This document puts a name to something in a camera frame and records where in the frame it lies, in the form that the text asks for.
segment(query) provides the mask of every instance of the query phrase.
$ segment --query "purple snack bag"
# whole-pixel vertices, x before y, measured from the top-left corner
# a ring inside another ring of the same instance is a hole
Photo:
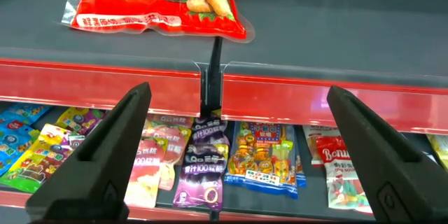
[[[173,207],[205,204],[212,211],[221,211],[221,176],[227,167],[229,151],[229,140],[223,133],[226,126],[226,121],[215,116],[195,120],[192,144],[185,154]]]

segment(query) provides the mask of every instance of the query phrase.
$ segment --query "transparent plastic packaging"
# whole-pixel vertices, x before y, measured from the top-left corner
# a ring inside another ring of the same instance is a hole
[[[90,32],[222,36],[253,39],[253,28],[238,15],[234,0],[67,0],[62,23]]]

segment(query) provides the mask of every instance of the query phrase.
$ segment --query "jelly package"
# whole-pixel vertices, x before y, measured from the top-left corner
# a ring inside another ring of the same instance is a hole
[[[104,118],[105,111],[96,108],[68,108],[57,119],[57,126],[84,136],[88,135]]]
[[[295,182],[298,187],[307,187],[307,179],[303,172],[302,161],[300,159],[299,145],[295,143]]]
[[[237,122],[225,182],[298,198],[291,125]]]
[[[0,176],[34,143],[39,131],[0,115]]]
[[[229,141],[224,135],[227,122],[216,117],[195,119],[192,141],[185,154],[173,207],[205,204],[212,211],[223,207],[221,176],[228,160]]]
[[[174,171],[174,164],[176,164],[183,155],[187,141],[185,138],[171,138],[164,139],[160,137],[142,137],[143,140],[154,140],[162,148],[164,152],[164,160],[160,162],[160,182],[159,189],[171,190],[174,185],[174,179],[176,178],[176,172]]]
[[[342,137],[318,136],[316,143],[327,172],[328,207],[372,213]]]
[[[317,137],[340,137],[341,134],[336,127],[326,127],[326,126],[311,126],[304,125],[303,132],[305,138],[307,139],[307,144],[309,152],[311,153],[311,165],[320,166],[323,165],[321,156],[317,151],[316,138]]]
[[[223,36],[249,42],[253,28],[235,0],[67,0],[62,23],[91,32]]]
[[[448,136],[428,134],[427,137],[442,166],[448,171]]]
[[[153,139],[140,141],[134,166],[127,184],[125,203],[138,207],[155,207],[160,180],[162,146]]]
[[[4,111],[1,117],[32,125],[50,108],[48,105],[15,103]]]
[[[148,114],[146,116],[148,121],[152,122],[162,122],[171,125],[176,125],[190,129],[193,126],[195,118],[180,115],[160,115],[160,114]]]
[[[36,192],[79,145],[79,139],[71,142],[73,135],[77,133],[46,124],[37,140],[0,178],[0,183],[28,193]]]

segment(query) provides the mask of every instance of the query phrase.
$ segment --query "upper shelf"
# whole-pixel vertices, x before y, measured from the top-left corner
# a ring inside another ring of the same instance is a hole
[[[150,112],[200,114],[214,38],[77,31],[60,24],[66,1],[0,0],[0,99],[109,109],[148,81]]]
[[[223,42],[225,118],[334,125],[338,84],[398,130],[448,134],[448,0],[235,1],[256,35]]]

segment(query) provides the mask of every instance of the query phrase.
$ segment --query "potato illustration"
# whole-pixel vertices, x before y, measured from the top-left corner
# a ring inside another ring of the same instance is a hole
[[[233,15],[227,0],[206,0],[206,1],[211,5],[215,13],[218,14],[219,16],[227,17],[228,15]]]
[[[211,6],[205,0],[187,0],[187,8],[198,13],[213,12]]]

